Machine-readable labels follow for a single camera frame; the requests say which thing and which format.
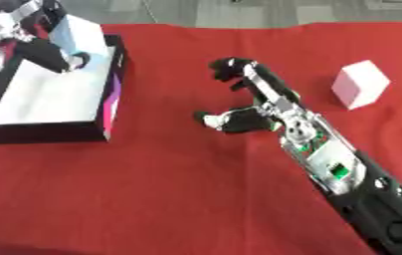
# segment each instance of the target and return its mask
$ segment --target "white surface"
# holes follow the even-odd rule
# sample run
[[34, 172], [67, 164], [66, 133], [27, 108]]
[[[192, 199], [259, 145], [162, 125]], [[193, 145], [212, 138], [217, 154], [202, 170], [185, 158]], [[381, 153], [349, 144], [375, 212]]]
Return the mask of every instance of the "white surface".
[[344, 67], [332, 90], [353, 110], [376, 102], [389, 84], [388, 78], [371, 61], [363, 61]]
[[89, 53], [93, 59], [89, 68], [96, 67], [108, 55], [101, 25], [73, 15], [68, 14], [49, 36], [69, 55]]
[[0, 101], [0, 125], [92, 121], [114, 47], [96, 69], [57, 74], [24, 60]]

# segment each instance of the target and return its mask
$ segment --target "black box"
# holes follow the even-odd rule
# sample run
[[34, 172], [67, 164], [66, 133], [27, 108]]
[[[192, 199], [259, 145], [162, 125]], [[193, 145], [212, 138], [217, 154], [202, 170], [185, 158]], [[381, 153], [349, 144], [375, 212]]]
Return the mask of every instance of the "black box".
[[[19, 90], [18, 85], [20, 85], [20, 88], [24, 86], [28, 88], [28, 85], [25, 85], [28, 82], [19, 82], [18, 85], [14, 85], [12, 83], [14, 77], [18, 76], [18, 70], [22, 63], [23, 65], [31, 64], [26, 60], [24, 61], [20, 56], [13, 56], [0, 73], [0, 143], [108, 141], [120, 97], [127, 52], [119, 36], [105, 35], [105, 40], [112, 52], [110, 63], [104, 64], [103, 73], [106, 74], [106, 70], [108, 70], [107, 75], [100, 77], [102, 84], [96, 84], [96, 75], [86, 73], [90, 74], [89, 76], [93, 76], [93, 79], [89, 79], [89, 81], [95, 83], [95, 86], [88, 85], [87, 89], [97, 88], [98, 91], [96, 93], [92, 92], [93, 95], [89, 93], [91, 97], [86, 95], [86, 91], [83, 90], [78, 91], [77, 94], [73, 92], [78, 96], [76, 101], [71, 99], [70, 95], [67, 95], [67, 98], [65, 97], [64, 99], [61, 96], [51, 99], [49, 94], [56, 94], [57, 91], [54, 91], [56, 88], [53, 85], [45, 86], [45, 84], [48, 84], [47, 80], [42, 84], [44, 88], [41, 89], [43, 91], [36, 92], [37, 95], [41, 95], [39, 97], [41, 99], [36, 98], [36, 95], [31, 95], [33, 97], [20, 97], [20, 100], [18, 97], [14, 97], [17, 94], [16, 90]], [[78, 73], [73, 75], [78, 78], [84, 77], [85, 74]], [[81, 85], [86, 84], [84, 82], [74, 82], [68, 88], [76, 90], [74, 86]], [[38, 89], [33, 87], [30, 86], [28, 90], [31, 94], [32, 91], [35, 92]], [[64, 109], [63, 113], [65, 115], [63, 119], [61, 119], [62, 116], [54, 113], [54, 110], [60, 108]], [[80, 113], [83, 113], [82, 116], [70, 114], [73, 110], [80, 111]]]

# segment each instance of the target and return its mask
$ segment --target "second robotic hand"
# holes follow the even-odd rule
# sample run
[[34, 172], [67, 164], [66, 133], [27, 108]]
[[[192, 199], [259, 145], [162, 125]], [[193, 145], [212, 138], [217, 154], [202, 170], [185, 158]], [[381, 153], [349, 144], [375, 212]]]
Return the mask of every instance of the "second robotic hand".
[[59, 46], [40, 38], [17, 42], [14, 53], [56, 73], [84, 68], [91, 59], [88, 53], [68, 55]]

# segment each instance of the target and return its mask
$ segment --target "black robotic finger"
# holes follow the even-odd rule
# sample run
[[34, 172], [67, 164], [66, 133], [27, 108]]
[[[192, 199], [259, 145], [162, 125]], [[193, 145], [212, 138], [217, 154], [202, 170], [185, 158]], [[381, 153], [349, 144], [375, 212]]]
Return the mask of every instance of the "black robotic finger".
[[66, 71], [70, 67], [62, 56], [59, 46], [45, 39], [36, 38], [29, 43], [17, 42], [14, 52], [56, 73]]
[[257, 130], [270, 130], [271, 123], [262, 117], [255, 108], [246, 107], [232, 109], [231, 117], [223, 125], [222, 131], [226, 133], [243, 133]]
[[223, 58], [210, 63], [209, 67], [215, 71], [214, 79], [228, 82], [243, 77], [243, 68], [252, 60], [242, 58]]
[[287, 99], [295, 104], [300, 105], [300, 96], [289, 89], [279, 76], [271, 72], [268, 67], [263, 64], [259, 64], [255, 68], [257, 74], [265, 80], [278, 94], [287, 97]]

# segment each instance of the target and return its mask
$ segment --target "wire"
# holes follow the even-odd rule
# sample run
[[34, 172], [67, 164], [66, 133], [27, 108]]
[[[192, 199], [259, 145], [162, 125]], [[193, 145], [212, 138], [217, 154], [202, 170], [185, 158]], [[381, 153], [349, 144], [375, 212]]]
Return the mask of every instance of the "wire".
[[154, 16], [153, 11], [151, 10], [150, 7], [150, 3], [148, 2], [148, 0], [140, 0], [140, 2], [143, 4], [143, 6], [145, 7], [145, 10], [147, 11], [148, 15], [151, 17], [151, 19], [153, 20], [154, 23], [159, 23], [159, 21], [156, 19], [156, 17]]

